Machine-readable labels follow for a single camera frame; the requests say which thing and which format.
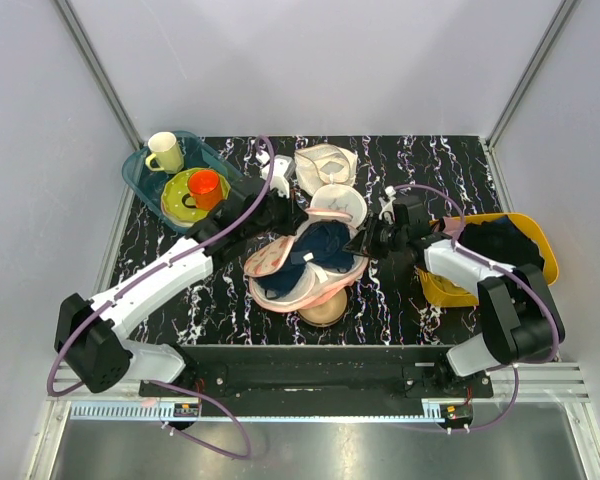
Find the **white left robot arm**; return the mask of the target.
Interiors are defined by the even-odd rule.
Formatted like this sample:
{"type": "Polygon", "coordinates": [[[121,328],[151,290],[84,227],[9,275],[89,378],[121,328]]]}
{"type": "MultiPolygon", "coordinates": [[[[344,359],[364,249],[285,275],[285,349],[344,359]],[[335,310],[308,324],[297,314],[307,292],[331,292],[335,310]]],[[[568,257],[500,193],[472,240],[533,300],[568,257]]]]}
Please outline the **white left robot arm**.
{"type": "Polygon", "coordinates": [[[277,179],[257,193],[260,184],[255,178],[236,183],[228,199],[165,254],[120,284],[90,299],[72,294],[62,302],[56,361],[71,368],[79,386],[101,393],[122,380],[157,380],[176,396],[194,388],[196,372],[183,353],[169,344],[133,341],[130,335],[179,292],[242,256],[251,239],[293,234],[307,219],[287,181],[277,179]]]}

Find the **pink floral mesh laundry bag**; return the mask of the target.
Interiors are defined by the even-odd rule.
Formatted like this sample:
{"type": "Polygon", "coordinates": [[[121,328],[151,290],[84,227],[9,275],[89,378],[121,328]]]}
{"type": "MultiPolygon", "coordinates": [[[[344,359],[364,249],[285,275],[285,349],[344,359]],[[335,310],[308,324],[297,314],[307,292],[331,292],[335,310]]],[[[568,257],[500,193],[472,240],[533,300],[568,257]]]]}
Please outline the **pink floral mesh laundry bag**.
{"type": "Polygon", "coordinates": [[[349,223],[350,216],[346,213],[315,208],[308,209],[307,213],[308,220],[299,227],[295,235],[277,238],[253,253],[244,263],[243,270],[249,280],[250,295],[265,310],[289,313],[317,306],[330,299],[339,290],[359,280],[368,266],[366,257],[356,255],[354,255],[354,267],[345,274],[326,272],[321,267],[308,264],[308,271],[302,275],[299,284],[288,295],[278,300],[266,299],[264,290],[255,283],[255,278],[279,270],[294,242],[311,224],[335,220],[348,227],[351,239],[356,234],[356,227],[349,223]]]}

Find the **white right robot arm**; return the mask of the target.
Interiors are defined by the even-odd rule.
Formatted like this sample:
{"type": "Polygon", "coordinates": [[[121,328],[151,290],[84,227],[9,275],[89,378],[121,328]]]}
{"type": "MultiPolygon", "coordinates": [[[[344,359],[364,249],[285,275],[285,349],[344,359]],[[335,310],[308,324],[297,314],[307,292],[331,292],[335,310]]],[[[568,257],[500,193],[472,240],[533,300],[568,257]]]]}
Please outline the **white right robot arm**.
{"type": "Polygon", "coordinates": [[[413,196],[368,215],[344,250],[372,259],[400,253],[478,299],[481,332],[450,348],[434,371],[435,387],[443,395],[460,394],[470,376],[482,371],[518,362],[549,362],[564,340],[564,326],[539,268],[497,262],[467,249],[434,230],[424,206],[413,196]]]}

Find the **navy blue lace bra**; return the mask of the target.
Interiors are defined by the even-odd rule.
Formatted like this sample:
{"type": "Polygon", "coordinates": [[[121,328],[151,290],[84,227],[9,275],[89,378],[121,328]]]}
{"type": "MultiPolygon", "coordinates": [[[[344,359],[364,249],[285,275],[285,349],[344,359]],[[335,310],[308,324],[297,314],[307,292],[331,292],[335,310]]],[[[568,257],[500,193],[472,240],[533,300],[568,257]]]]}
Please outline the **navy blue lace bra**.
{"type": "Polygon", "coordinates": [[[326,272],[345,274],[354,267],[354,255],[344,251],[350,241],[348,227],[335,220],[311,224],[294,242],[289,255],[275,273],[256,277],[265,298],[278,300],[288,295],[308,271],[307,265],[326,272]]]}

